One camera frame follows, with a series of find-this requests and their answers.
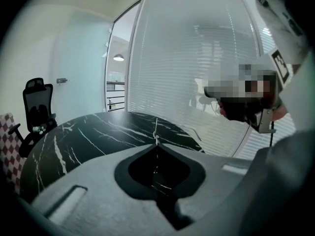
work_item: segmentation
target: white veining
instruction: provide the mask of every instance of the white veining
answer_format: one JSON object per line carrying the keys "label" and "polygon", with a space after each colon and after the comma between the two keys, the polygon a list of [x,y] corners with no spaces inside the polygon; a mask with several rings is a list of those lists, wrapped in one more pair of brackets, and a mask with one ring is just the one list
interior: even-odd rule
{"label": "white veining", "polygon": [[165,139],[165,138],[163,138],[163,137],[161,137],[161,139],[162,139],[162,140],[165,140],[165,141],[167,141],[167,142],[169,142],[169,143],[171,143],[171,144],[174,144],[174,145],[176,145],[176,146],[178,146],[178,147],[183,147],[183,148],[187,148],[187,149],[190,149],[190,150],[195,150],[195,149],[193,149],[193,148],[191,148],[191,147],[188,147],[188,146],[185,146],[185,145],[181,145],[181,144],[177,144],[177,143],[172,142],[172,141],[170,141],[170,140],[167,140],[167,139]]}
{"label": "white veining", "polygon": [[72,150],[72,154],[74,155],[75,160],[77,160],[77,162],[78,162],[79,164],[82,164],[82,163],[78,160],[78,158],[76,157],[76,155],[75,155],[75,153],[74,153],[74,151],[73,151],[73,148],[72,148],[72,147],[71,147],[71,150]]}
{"label": "white veining", "polygon": [[69,158],[70,158],[70,161],[71,161],[72,163],[75,163],[75,161],[72,159],[72,157],[71,157],[71,155],[70,155],[68,145],[66,145],[66,147],[67,147],[67,150],[65,150],[65,152],[68,153],[68,156],[69,156]]}
{"label": "white veining", "polygon": [[159,136],[156,134],[156,132],[157,132],[157,127],[158,127],[158,118],[157,118],[157,120],[156,120],[156,128],[155,128],[155,130],[154,130],[154,132],[153,132],[153,139],[155,139],[156,140],[156,145],[158,145],[159,144]]}
{"label": "white veining", "polygon": [[152,119],[154,119],[154,118],[142,118],[142,117],[139,117],[139,116],[138,116],[138,119],[142,119],[142,120],[145,120],[145,121],[149,121],[149,120],[152,120]]}
{"label": "white veining", "polygon": [[67,169],[65,168],[65,161],[63,161],[63,155],[61,155],[60,150],[58,148],[57,137],[56,136],[54,137],[54,143],[55,143],[55,153],[56,153],[57,158],[59,159],[60,164],[61,164],[61,166],[63,168],[63,173],[67,174]]}
{"label": "white veining", "polygon": [[92,144],[95,148],[97,148],[100,152],[102,152],[104,155],[106,155],[103,151],[101,151],[94,143],[92,143],[83,133],[82,133],[82,131],[78,128],[78,130],[80,131],[80,133],[83,135],[83,137],[85,138],[85,139],[87,139],[89,142],[90,142],[90,144]]}
{"label": "white veining", "polygon": [[123,126],[119,126],[119,125],[116,125],[116,124],[113,124],[111,123],[110,121],[108,122],[110,125],[114,126],[114,127],[117,127],[117,128],[120,128],[120,129],[123,129],[123,130],[126,130],[126,131],[130,131],[130,132],[133,132],[137,135],[140,135],[140,136],[144,136],[144,137],[147,137],[147,138],[150,138],[149,136],[147,136],[146,134],[143,134],[141,132],[138,132],[138,131],[135,131],[133,129],[130,129],[130,128],[126,128],[126,127],[123,127]]}
{"label": "white veining", "polygon": [[163,185],[163,184],[161,184],[161,183],[159,183],[159,182],[157,182],[157,181],[156,181],[156,183],[157,183],[157,184],[159,184],[160,186],[162,186],[162,187],[166,188],[166,189],[169,189],[169,190],[171,190],[171,189],[172,189],[172,188],[169,188],[169,187],[167,187],[167,186],[165,186],[165,185]]}
{"label": "white veining", "polygon": [[41,152],[39,154],[38,161],[36,160],[36,158],[34,156],[34,153],[33,153],[33,159],[34,159],[34,162],[36,164],[35,173],[36,173],[36,179],[37,179],[38,193],[40,192],[40,188],[39,188],[40,184],[41,184],[42,188],[45,189],[44,184],[43,184],[43,180],[41,179],[41,175],[40,175],[40,172],[39,172],[39,162],[41,160],[41,155],[43,154],[43,151],[44,151],[44,145],[45,145],[45,141],[46,141],[47,135],[48,135],[48,133],[44,136],[43,146],[41,147]]}
{"label": "white veining", "polygon": [[178,136],[185,136],[185,137],[189,137],[189,138],[190,138],[190,136],[189,136],[189,135],[178,134],[178,133],[177,133],[177,135],[178,135]]}
{"label": "white veining", "polygon": [[115,126],[113,126],[113,125],[111,125],[111,124],[105,122],[105,121],[102,120],[100,117],[98,117],[96,114],[93,114],[93,115],[96,116],[100,121],[102,121],[102,122],[104,122],[105,124],[109,125],[110,127],[116,128],[117,131],[122,132],[122,133],[124,133],[124,134],[126,134],[126,135],[132,137],[133,139],[139,141],[139,142],[145,143],[145,141],[141,140],[140,138],[136,138],[136,137],[134,137],[134,136],[132,136],[132,135],[130,135],[130,134],[128,134],[128,133],[126,133],[126,132],[124,132],[124,131],[118,129],[117,127],[115,127]]}
{"label": "white veining", "polygon": [[63,125],[61,125],[61,128],[64,130],[69,130],[69,131],[72,131],[72,128],[75,124],[71,125],[70,127],[64,127]]}
{"label": "white veining", "polygon": [[137,112],[132,112],[132,114],[137,115],[139,118],[144,119],[144,120],[152,120],[152,119],[155,118],[154,116],[153,117],[149,117],[150,115],[141,114],[141,113],[137,113]]}
{"label": "white veining", "polygon": [[158,123],[158,125],[159,126],[163,126],[163,127],[166,127],[166,128],[169,128],[169,127],[167,127],[167,126],[165,126],[165,125],[163,125],[163,124],[161,124],[161,123]]}
{"label": "white veining", "polygon": [[93,129],[94,129],[97,133],[102,134],[100,137],[108,137],[108,138],[111,138],[111,139],[115,140],[116,142],[123,143],[123,144],[127,144],[127,145],[132,145],[132,146],[134,146],[134,147],[137,147],[137,146],[134,145],[134,144],[131,144],[131,143],[128,143],[128,142],[125,142],[125,141],[117,140],[115,137],[112,137],[112,136],[110,136],[110,135],[104,134],[104,133],[98,131],[98,130],[95,129],[95,128],[93,128]]}
{"label": "white veining", "polygon": [[145,129],[142,129],[142,128],[138,127],[137,125],[133,124],[133,123],[130,123],[130,122],[127,122],[127,123],[130,124],[131,126],[135,126],[137,129],[140,129],[140,130],[143,131],[143,132],[146,132],[146,133],[148,133],[148,134],[151,134],[150,131],[145,130]]}
{"label": "white veining", "polygon": [[157,189],[154,185],[151,184],[151,187],[161,193],[163,193],[164,195],[168,196],[165,192],[161,191],[160,189]]}
{"label": "white veining", "polygon": [[36,180],[37,180],[38,193],[40,193],[40,189],[39,189],[39,177],[38,177],[38,170],[37,170],[38,162],[37,162],[36,159],[35,159],[34,153],[33,153],[33,159],[34,159],[34,161],[35,161],[35,163],[36,163],[36,170],[35,170],[35,173],[36,173]]}

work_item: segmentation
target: black marble table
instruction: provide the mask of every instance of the black marble table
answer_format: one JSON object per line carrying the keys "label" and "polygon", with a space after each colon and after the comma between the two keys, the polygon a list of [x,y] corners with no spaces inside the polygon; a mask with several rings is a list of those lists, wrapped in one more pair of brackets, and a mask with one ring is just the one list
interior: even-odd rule
{"label": "black marble table", "polygon": [[87,115],[59,125],[33,148],[21,174],[21,197],[31,202],[43,189],[95,157],[161,143],[201,152],[178,126],[155,116],[131,112]]}

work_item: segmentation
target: checkered cushion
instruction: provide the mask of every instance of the checkered cushion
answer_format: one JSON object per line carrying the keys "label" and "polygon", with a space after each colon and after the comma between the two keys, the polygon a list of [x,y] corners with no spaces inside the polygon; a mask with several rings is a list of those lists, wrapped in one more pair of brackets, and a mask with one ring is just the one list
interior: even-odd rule
{"label": "checkered cushion", "polygon": [[18,151],[22,144],[16,134],[9,135],[10,128],[15,125],[12,113],[0,116],[0,168],[14,191],[20,194],[20,177],[24,158]]}

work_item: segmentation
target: window blinds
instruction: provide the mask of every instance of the window blinds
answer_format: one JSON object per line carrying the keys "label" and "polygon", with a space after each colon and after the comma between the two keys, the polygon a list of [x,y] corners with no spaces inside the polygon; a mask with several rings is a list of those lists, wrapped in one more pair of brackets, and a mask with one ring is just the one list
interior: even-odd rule
{"label": "window blinds", "polygon": [[132,42],[127,110],[171,121],[206,153],[231,156],[248,125],[202,104],[204,82],[258,56],[241,0],[144,0]]}
{"label": "window blinds", "polygon": [[[275,48],[276,44],[272,38],[272,35],[260,16],[255,0],[244,0],[248,10],[251,12],[253,19],[258,28],[258,37],[261,40],[263,47],[263,54],[270,52]],[[290,77],[293,76],[291,66],[288,66]],[[273,145],[280,139],[292,135],[296,129],[290,114],[287,114],[284,118],[275,122],[276,133],[273,137]],[[246,140],[246,143],[240,153],[236,153],[238,158],[252,160],[257,151],[261,148],[268,147],[270,144],[270,134],[259,134],[251,127],[249,128],[250,135]]]}

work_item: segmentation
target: office chair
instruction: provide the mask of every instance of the office chair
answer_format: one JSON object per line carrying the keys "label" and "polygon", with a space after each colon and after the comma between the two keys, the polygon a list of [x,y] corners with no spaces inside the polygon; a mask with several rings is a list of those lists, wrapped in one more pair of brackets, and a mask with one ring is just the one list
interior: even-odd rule
{"label": "office chair", "polygon": [[23,139],[17,124],[10,129],[9,135],[16,133],[22,141],[19,149],[21,157],[27,157],[35,144],[50,130],[57,127],[56,114],[51,113],[53,85],[44,84],[42,78],[35,78],[26,83],[23,90],[23,101],[27,126],[30,134]]}

